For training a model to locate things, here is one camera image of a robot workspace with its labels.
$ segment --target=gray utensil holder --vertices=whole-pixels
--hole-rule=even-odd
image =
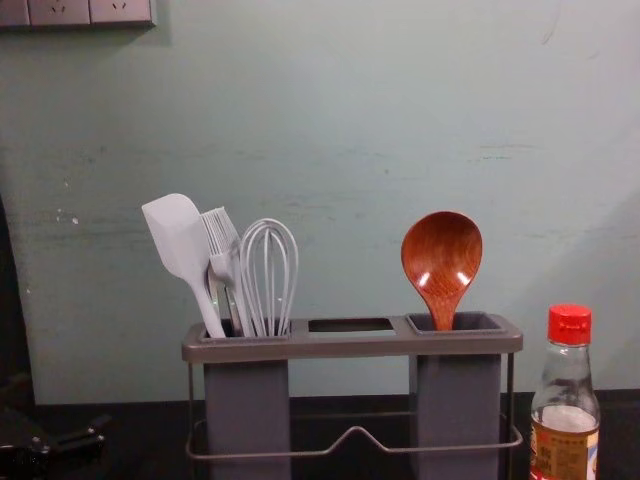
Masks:
[[[434,331],[428,315],[297,320],[291,327],[287,337],[211,339],[199,324],[183,341],[192,426],[187,453],[209,462],[211,479],[290,480],[291,458],[329,455],[353,434],[387,454],[411,454],[417,480],[497,480],[501,449],[510,471],[511,447],[522,442],[512,421],[513,354],[522,349],[522,333],[504,318],[460,313],[450,332]],[[502,354],[509,401],[501,432]],[[410,359],[412,445],[387,447],[353,426],[324,450],[291,451],[288,360],[399,355]],[[208,453],[192,447],[193,364],[204,366]]]

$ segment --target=wooden ladle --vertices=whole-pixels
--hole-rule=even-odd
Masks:
[[[482,236],[469,218],[436,212],[402,241],[402,266],[431,312],[436,330],[451,330],[462,295],[480,267]]]

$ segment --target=bottle label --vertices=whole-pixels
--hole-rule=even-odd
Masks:
[[[533,422],[530,480],[596,480],[598,429],[568,433]]]

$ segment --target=glass bottle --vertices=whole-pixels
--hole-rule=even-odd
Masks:
[[[531,405],[530,480],[595,480],[600,408],[591,383],[591,310],[553,305],[548,339]]]

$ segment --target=electrical outlet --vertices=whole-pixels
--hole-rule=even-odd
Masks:
[[[29,25],[27,0],[0,0],[0,27]]]
[[[153,0],[89,0],[91,23],[153,25]]]
[[[89,0],[29,0],[31,25],[88,25]]]

